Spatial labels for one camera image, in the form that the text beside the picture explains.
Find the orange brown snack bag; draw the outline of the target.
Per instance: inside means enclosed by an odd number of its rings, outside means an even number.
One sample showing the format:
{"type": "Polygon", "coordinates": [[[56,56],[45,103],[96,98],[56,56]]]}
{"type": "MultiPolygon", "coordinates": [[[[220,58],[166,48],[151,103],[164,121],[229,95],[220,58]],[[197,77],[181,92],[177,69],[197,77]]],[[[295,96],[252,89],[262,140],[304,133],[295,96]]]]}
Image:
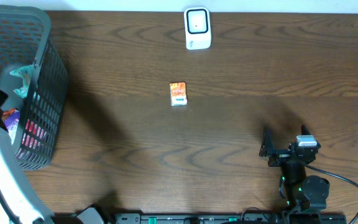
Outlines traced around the orange brown snack bag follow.
{"type": "Polygon", "coordinates": [[[12,116],[14,113],[18,112],[19,110],[17,108],[13,108],[10,110],[6,110],[2,114],[2,120],[6,121],[10,116],[12,116]]]}

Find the green white snack packet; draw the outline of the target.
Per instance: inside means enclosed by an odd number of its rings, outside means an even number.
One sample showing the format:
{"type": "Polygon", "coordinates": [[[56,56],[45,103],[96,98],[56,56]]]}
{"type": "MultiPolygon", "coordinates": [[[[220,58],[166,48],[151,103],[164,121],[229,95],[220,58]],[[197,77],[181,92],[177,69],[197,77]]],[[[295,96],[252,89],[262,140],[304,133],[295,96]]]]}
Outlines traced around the green white snack packet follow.
{"type": "Polygon", "coordinates": [[[32,79],[34,72],[35,72],[35,68],[33,65],[26,65],[26,66],[17,68],[9,73],[13,77],[22,79],[22,86],[20,88],[16,88],[14,90],[14,93],[17,96],[19,96],[21,98],[27,97],[31,79],[32,79]]]}

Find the small orange box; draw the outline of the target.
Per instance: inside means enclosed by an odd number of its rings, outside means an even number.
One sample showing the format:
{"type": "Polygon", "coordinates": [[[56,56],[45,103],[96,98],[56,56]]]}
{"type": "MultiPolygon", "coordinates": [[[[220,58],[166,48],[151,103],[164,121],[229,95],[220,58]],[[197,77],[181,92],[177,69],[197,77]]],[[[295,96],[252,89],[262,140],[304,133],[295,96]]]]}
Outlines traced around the small orange box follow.
{"type": "Polygon", "coordinates": [[[188,103],[186,83],[176,82],[170,84],[170,102],[172,106],[185,106],[188,103]]]}

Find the red purple snack pack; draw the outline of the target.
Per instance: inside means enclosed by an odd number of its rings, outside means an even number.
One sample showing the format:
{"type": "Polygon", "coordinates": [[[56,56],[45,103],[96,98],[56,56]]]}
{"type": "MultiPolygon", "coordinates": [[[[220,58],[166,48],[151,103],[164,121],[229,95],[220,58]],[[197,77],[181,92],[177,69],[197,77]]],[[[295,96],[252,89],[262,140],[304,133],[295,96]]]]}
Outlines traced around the red purple snack pack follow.
{"type": "Polygon", "coordinates": [[[7,128],[7,131],[9,133],[9,137],[11,139],[11,143],[14,143],[16,132],[18,129],[20,120],[20,111],[14,113],[12,116],[10,116],[6,121],[4,121],[4,124],[7,128]]]}

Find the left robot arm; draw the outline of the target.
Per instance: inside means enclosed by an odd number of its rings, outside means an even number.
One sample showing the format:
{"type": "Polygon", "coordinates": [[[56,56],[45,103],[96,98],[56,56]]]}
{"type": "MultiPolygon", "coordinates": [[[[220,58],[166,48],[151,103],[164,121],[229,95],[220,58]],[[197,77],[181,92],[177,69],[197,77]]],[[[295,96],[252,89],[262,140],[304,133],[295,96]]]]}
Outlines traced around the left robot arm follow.
{"type": "Polygon", "coordinates": [[[2,120],[1,106],[7,95],[0,90],[0,223],[108,223],[92,205],[79,214],[56,215],[35,193],[12,150],[12,143],[2,120]]]}

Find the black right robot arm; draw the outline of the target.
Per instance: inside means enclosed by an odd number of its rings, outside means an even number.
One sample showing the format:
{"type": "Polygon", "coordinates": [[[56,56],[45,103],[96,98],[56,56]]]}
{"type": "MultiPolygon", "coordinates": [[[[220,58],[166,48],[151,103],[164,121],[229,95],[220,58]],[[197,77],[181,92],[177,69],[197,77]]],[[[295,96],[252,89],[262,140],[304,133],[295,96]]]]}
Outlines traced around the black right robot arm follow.
{"type": "Polygon", "coordinates": [[[320,147],[304,125],[286,149],[276,148],[271,132],[264,131],[259,156],[268,157],[268,166],[279,167],[282,172],[279,191],[288,204],[280,212],[282,223],[323,223],[321,211],[327,206],[330,183],[320,176],[307,175],[305,170],[316,159],[320,147]]]}

